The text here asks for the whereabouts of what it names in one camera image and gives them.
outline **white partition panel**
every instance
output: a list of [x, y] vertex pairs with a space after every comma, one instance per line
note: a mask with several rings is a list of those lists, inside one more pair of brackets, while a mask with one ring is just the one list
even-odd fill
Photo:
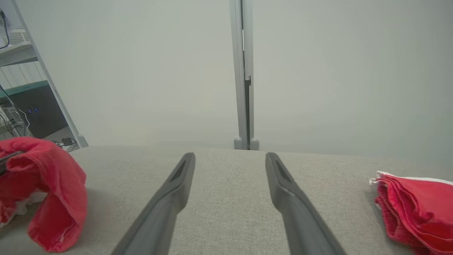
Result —
[[233, 148], [238, 116], [228, 1], [16, 4], [90, 146]]
[[260, 150], [450, 164], [453, 1], [253, 5]]

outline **red towel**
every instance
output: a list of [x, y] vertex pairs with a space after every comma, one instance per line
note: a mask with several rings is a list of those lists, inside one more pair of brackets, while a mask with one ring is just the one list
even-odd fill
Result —
[[8, 171], [0, 176], [0, 221], [7, 222], [15, 203], [33, 191], [48, 192], [28, 234], [46, 251], [67, 250], [77, 241], [87, 216], [85, 173], [50, 141], [18, 137], [0, 142], [0, 157], [16, 151], [25, 153], [10, 158]]
[[419, 254], [453, 255], [453, 183], [384, 172], [375, 183], [390, 238]]

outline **folded red cloth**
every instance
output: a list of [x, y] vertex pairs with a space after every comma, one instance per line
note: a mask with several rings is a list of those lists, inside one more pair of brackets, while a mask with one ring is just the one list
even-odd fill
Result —
[[453, 183], [380, 174], [375, 202], [388, 236], [419, 254], [453, 255]]
[[85, 173], [69, 153], [50, 141], [18, 137], [0, 142], [0, 157], [16, 151], [25, 153], [10, 158], [8, 171], [0, 176], [0, 221], [7, 222], [15, 203], [33, 191], [48, 192], [28, 234], [46, 251], [67, 250], [77, 241], [87, 216]]

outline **red fabric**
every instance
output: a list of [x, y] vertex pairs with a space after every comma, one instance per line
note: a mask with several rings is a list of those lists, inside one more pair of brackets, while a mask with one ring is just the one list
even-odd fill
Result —
[[377, 181], [390, 238], [418, 254], [453, 255], [453, 185], [384, 174]]
[[10, 158], [8, 171], [0, 176], [0, 221], [7, 222], [15, 202], [35, 190], [48, 192], [29, 227], [28, 234], [46, 251], [71, 247], [87, 216], [86, 175], [75, 160], [53, 142], [18, 137], [0, 142], [0, 157]]

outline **red cloth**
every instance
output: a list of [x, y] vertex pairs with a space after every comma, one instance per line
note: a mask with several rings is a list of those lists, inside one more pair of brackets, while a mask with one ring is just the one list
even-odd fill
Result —
[[85, 173], [69, 153], [50, 141], [18, 137], [0, 142], [0, 157], [16, 151], [25, 153], [10, 158], [8, 171], [0, 176], [0, 221], [7, 222], [15, 202], [33, 191], [48, 192], [28, 234], [46, 251], [67, 250], [77, 241], [87, 216]]
[[386, 174], [376, 180], [390, 238], [418, 254], [453, 255], [453, 185]]

